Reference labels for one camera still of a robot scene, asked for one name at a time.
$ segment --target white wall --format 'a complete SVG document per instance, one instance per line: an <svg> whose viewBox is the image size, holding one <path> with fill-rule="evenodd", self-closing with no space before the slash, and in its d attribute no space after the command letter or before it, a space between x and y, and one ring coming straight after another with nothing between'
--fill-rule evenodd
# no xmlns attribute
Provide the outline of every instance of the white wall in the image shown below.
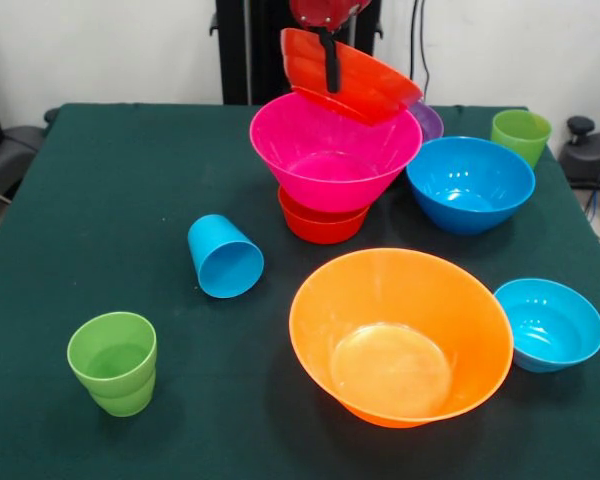
<svg viewBox="0 0 600 480"><path fill-rule="evenodd" d="M214 0L0 0L0 119L65 102L222 103Z"/></svg>
<svg viewBox="0 0 600 480"><path fill-rule="evenodd" d="M412 5L383 2L376 42L376 56L407 74ZM600 0L428 0L425 46L428 103L526 105L552 123L554 152L569 116L600 128ZM417 73L424 85L419 63Z"/></svg>
<svg viewBox="0 0 600 480"><path fill-rule="evenodd" d="M384 0L376 43L406 73L411 5ZM3 123L40 124L69 101L221 103L214 10L214 0L0 0ZM570 115L600 128L600 0L428 0L425 20L429 103L527 105L554 125L554 151Z"/></svg>

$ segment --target stacked green cups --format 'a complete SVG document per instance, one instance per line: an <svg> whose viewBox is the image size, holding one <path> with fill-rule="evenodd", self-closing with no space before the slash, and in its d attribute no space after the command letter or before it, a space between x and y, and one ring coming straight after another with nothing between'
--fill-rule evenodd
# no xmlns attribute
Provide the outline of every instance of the stacked green cups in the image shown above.
<svg viewBox="0 0 600 480"><path fill-rule="evenodd" d="M129 417L144 409L156 381L156 332L128 312L107 313L82 325L67 347L69 365L95 402Z"/></svg>

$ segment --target green cup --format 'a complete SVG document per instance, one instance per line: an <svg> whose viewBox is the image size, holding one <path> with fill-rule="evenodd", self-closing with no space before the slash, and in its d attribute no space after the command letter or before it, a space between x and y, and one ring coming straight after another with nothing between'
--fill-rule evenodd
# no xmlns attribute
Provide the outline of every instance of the green cup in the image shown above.
<svg viewBox="0 0 600 480"><path fill-rule="evenodd" d="M505 146L536 168L551 136L551 124L526 110L505 110L493 117L491 141Z"/></svg>
<svg viewBox="0 0 600 480"><path fill-rule="evenodd" d="M156 343L156 331L146 318L106 313L73 334L67 359L98 405L115 417L129 417L151 401Z"/></svg>

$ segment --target purple bowl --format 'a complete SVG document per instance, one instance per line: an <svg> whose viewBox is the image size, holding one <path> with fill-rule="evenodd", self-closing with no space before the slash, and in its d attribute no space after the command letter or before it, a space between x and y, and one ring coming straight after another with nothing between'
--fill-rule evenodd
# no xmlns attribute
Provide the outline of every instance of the purple bowl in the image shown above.
<svg viewBox="0 0 600 480"><path fill-rule="evenodd" d="M416 117L422 129L422 143L440 138L444 133L444 124L436 111L422 102L414 103L409 111Z"/></svg>

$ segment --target metal pole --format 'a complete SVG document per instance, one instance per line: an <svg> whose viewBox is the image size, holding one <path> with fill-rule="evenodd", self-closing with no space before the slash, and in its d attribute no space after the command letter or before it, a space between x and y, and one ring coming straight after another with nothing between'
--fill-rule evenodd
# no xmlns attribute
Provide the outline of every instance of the metal pole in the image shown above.
<svg viewBox="0 0 600 480"><path fill-rule="evenodd" d="M351 15L351 17L349 18L349 46L350 47L354 47L356 46L356 25L358 22L358 16L357 15Z"/></svg>
<svg viewBox="0 0 600 480"><path fill-rule="evenodd" d="M244 48L247 62L247 103L253 105L253 88L251 85L251 0L242 0L244 10Z"/></svg>

